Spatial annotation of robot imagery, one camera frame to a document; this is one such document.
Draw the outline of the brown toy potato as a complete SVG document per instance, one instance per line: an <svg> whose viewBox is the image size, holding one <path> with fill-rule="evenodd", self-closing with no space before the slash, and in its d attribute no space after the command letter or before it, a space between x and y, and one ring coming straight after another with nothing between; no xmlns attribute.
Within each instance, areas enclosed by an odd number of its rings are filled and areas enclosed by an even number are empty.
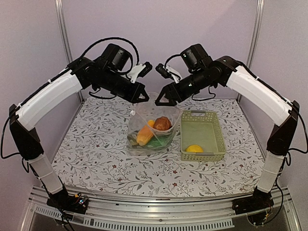
<svg viewBox="0 0 308 231"><path fill-rule="evenodd" d="M169 130L172 127L170 120L165 117L159 117L155 120L153 128L160 131Z"/></svg>

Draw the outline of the clear pink zip top bag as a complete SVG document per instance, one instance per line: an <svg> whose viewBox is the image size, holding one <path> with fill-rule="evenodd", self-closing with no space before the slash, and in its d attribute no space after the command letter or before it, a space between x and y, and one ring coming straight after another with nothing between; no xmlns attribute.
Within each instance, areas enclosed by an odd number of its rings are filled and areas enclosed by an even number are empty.
<svg viewBox="0 0 308 231"><path fill-rule="evenodd" d="M182 110L177 106L156 106L155 100L158 96L158 93L150 92L149 101L144 103L136 104L133 109L130 111L130 119L128 122L128 133L129 134L138 134L138 132L147 124L149 120L156 120L159 117L165 116L167 117L172 127L169 130L160 131L154 128L151 128L153 136L157 137L160 135L170 135L173 141L176 130L179 125L180 116L182 114ZM126 142L127 153L131 156L137 155L150 155L155 154L159 151L162 151L169 147L161 147L161 148L149 148L145 146L130 146L128 139Z"/></svg>

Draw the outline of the orange yellow toy mango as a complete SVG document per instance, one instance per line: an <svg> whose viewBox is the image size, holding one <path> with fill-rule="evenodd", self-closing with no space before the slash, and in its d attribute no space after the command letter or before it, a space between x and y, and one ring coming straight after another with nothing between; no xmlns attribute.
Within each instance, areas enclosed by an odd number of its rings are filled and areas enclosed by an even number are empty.
<svg viewBox="0 0 308 231"><path fill-rule="evenodd" d="M137 144L145 146L153 137L151 128L154 126L154 120L149 120L147 124L137 134Z"/></svg>

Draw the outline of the green yellow toy avocado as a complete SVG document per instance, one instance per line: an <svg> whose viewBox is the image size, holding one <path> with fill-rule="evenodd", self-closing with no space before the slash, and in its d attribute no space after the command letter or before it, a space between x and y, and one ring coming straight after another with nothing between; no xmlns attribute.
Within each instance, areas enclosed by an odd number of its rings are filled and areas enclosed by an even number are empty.
<svg viewBox="0 0 308 231"><path fill-rule="evenodd" d="M139 144L137 143L137 135L136 134L129 134L127 136L129 145L134 147L134 146L138 146Z"/></svg>

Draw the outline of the green white toy bok choy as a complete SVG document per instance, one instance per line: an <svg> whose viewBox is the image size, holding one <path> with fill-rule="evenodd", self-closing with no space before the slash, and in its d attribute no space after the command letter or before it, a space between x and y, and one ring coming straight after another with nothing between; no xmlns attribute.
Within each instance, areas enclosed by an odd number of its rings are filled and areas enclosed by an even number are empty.
<svg viewBox="0 0 308 231"><path fill-rule="evenodd" d="M167 147L171 143L171 140L172 138L170 135L153 136L146 146L149 148Z"/></svg>

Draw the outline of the yellow toy lemon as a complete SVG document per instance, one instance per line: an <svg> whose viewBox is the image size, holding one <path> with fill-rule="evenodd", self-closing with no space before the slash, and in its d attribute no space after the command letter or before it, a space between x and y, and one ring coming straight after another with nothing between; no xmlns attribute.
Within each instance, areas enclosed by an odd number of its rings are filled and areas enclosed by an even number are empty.
<svg viewBox="0 0 308 231"><path fill-rule="evenodd" d="M193 145L190 145L188 146L186 149L185 149L186 152L190 152L190 153L203 153L203 148L199 145L196 145L196 144L193 144Z"/></svg>

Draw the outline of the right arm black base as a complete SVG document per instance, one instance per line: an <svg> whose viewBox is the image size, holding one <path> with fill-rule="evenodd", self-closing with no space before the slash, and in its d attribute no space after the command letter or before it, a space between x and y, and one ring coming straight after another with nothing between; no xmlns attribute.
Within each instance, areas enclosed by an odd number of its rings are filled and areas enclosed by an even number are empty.
<svg viewBox="0 0 308 231"><path fill-rule="evenodd" d="M247 219L254 226L264 225L270 214L274 201L270 192L262 192L255 188L253 194L248 197L232 201L232 209L235 214L247 214Z"/></svg>

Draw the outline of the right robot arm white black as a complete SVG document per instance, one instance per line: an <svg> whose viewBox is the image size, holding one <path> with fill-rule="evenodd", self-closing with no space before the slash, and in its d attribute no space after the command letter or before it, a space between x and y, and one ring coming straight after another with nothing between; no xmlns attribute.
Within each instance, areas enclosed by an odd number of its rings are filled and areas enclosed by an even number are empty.
<svg viewBox="0 0 308 231"><path fill-rule="evenodd" d="M249 206L259 210L267 203L266 194L282 171L298 124L298 103L284 98L254 75L244 63L229 56L213 60L201 44L191 45L178 56L185 62L190 75L180 78L173 68L159 63L156 71L163 78L174 81L162 88L155 100L157 106L175 106L206 87L222 85L244 96L273 121L265 165L254 190L256 194L249 198Z"/></svg>

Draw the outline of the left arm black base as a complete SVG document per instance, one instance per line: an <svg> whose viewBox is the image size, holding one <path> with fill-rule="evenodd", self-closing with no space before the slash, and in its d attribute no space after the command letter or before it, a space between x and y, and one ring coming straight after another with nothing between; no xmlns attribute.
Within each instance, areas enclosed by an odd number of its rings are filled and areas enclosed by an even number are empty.
<svg viewBox="0 0 308 231"><path fill-rule="evenodd" d="M48 193L47 205L57 208L61 211L69 211L78 214L86 214L89 205L89 198L80 192L70 195L63 185L63 188L57 193Z"/></svg>

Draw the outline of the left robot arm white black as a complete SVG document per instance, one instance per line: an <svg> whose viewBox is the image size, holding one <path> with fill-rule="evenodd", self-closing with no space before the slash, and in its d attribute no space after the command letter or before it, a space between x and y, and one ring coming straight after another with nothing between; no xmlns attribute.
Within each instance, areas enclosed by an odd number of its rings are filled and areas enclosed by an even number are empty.
<svg viewBox="0 0 308 231"><path fill-rule="evenodd" d="M111 43L95 60L82 55L37 93L20 105L10 107L10 132L19 154L29 162L61 209L70 207L71 197L65 193L64 185L44 155L35 126L64 100L89 86L94 90L105 89L130 103L148 101L145 86L136 80L148 74L152 65L149 62L138 63L124 72L123 67L131 59L132 55L127 50Z"/></svg>

